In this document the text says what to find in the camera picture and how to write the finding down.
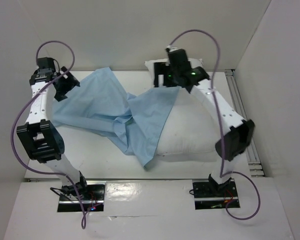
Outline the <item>green and blue pillowcase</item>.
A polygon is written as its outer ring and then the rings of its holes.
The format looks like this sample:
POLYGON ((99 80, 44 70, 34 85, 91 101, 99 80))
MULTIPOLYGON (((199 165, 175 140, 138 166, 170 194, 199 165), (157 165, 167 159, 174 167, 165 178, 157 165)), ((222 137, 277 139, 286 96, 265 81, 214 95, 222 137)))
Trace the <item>green and blue pillowcase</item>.
POLYGON ((155 87, 136 96, 126 92, 113 71, 92 72, 67 94, 54 101, 52 122, 107 137, 127 156, 145 167, 155 156, 166 120, 180 87, 155 87))

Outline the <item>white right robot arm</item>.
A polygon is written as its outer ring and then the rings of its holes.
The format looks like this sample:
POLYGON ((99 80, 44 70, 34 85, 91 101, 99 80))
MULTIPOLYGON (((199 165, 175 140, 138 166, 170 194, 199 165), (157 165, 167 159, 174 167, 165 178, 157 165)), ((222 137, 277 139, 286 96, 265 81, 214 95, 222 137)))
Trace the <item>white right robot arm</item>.
POLYGON ((244 119, 214 88, 213 76, 203 67, 193 67, 182 48, 167 47, 166 61, 153 64, 154 87, 180 86, 193 95, 217 122, 220 139, 215 143, 217 167, 208 176, 208 190, 220 196, 229 185, 239 155, 250 145, 255 130, 251 119, 244 119))

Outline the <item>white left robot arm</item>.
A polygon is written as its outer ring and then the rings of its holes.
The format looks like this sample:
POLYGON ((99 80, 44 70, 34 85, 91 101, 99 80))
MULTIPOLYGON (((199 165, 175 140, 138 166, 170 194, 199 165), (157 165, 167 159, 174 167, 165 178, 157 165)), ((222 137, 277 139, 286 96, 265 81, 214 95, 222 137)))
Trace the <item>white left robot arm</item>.
POLYGON ((42 57, 38 59, 38 69, 29 84, 36 99, 30 105, 25 124, 16 128, 16 134, 31 160, 58 175, 62 182, 61 192, 82 200, 89 193, 87 181, 65 156, 64 140, 50 120, 53 101, 67 99, 66 94, 79 87, 80 82, 54 58, 42 57))

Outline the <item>white pillow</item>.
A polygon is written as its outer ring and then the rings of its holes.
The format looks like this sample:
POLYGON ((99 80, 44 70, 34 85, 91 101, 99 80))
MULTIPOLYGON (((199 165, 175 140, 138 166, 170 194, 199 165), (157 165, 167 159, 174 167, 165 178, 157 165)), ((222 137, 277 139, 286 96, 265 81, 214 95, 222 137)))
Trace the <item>white pillow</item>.
POLYGON ((191 161, 214 162, 220 132, 208 110, 184 88, 180 88, 165 122, 156 154, 184 155, 191 161))

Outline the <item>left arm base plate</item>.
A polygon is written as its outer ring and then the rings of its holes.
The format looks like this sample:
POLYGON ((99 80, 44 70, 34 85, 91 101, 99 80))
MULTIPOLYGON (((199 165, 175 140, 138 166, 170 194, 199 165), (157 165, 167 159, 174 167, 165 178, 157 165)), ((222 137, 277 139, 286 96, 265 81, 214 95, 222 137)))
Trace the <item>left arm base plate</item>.
MULTIPOLYGON (((88 183, 87 192, 80 196, 84 211, 103 212, 105 199, 105 183, 88 183)), ((57 212, 74 213, 81 212, 81 207, 77 195, 66 195, 60 188, 50 188, 59 196, 57 212)))

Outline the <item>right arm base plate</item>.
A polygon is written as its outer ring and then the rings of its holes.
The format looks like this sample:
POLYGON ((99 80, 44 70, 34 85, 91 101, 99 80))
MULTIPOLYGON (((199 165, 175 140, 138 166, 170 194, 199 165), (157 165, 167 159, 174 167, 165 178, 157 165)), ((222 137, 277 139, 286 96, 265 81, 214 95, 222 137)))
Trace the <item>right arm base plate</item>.
POLYGON ((240 208, 236 183, 232 180, 224 189, 213 192, 210 183, 205 181, 193 181, 189 194, 194 197, 196 210, 214 210, 228 208, 240 208))

